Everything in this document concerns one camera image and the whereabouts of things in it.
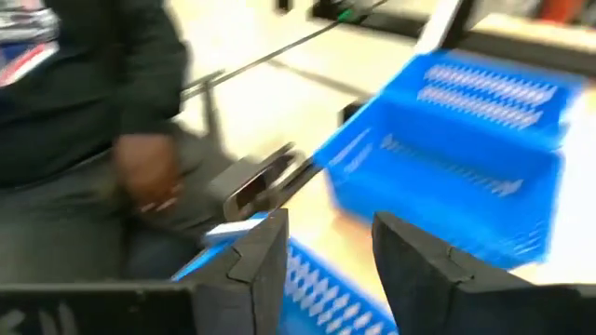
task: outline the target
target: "dark jacket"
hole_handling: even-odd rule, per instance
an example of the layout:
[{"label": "dark jacket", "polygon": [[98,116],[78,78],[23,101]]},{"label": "dark jacket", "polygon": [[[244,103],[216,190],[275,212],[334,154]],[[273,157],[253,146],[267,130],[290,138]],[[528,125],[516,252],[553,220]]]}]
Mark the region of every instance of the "dark jacket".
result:
[{"label": "dark jacket", "polygon": [[[161,0],[37,1],[0,1],[15,7],[0,11],[44,11],[38,22],[20,15],[12,31],[0,29],[0,42],[25,32],[17,20],[28,33],[32,25],[44,29],[1,46],[0,187],[49,178],[120,134],[167,131],[180,108],[186,50]],[[51,56],[14,75],[44,49]]]}]

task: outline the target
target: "gray pants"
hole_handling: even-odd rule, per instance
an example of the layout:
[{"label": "gray pants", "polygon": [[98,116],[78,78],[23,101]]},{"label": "gray pants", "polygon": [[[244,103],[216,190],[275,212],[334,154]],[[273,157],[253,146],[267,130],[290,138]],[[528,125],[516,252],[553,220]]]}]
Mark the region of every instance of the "gray pants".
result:
[{"label": "gray pants", "polygon": [[222,222],[204,186],[231,162],[172,126],[184,188],[166,213],[135,213],[109,153],[50,181],[0,191],[0,283],[168,278],[192,259],[198,238]]}]

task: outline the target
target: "person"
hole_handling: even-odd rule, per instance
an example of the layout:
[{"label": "person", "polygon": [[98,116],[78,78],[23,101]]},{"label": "person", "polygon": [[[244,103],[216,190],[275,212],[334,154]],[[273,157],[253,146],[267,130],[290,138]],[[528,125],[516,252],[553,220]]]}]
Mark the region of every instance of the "person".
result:
[{"label": "person", "polygon": [[160,0],[0,2],[0,283],[168,278],[230,162],[170,121],[187,53]]}]

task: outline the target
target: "sleeve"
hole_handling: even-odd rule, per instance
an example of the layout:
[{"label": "sleeve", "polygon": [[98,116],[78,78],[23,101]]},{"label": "sleeve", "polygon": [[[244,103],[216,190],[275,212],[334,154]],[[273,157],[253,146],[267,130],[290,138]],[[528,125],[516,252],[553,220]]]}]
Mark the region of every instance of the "sleeve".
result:
[{"label": "sleeve", "polygon": [[181,108],[186,47],[162,0],[116,2],[125,72],[117,92],[120,133],[165,133]]}]

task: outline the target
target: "hand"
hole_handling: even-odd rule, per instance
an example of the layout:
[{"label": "hand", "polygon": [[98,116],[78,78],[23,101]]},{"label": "hand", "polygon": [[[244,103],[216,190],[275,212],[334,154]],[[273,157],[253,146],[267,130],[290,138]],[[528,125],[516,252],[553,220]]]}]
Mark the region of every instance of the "hand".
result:
[{"label": "hand", "polygon": [[122,135],[115,142],[120,182],[141,212],[173,206],[181,190],[176,146],[162,134]]}]

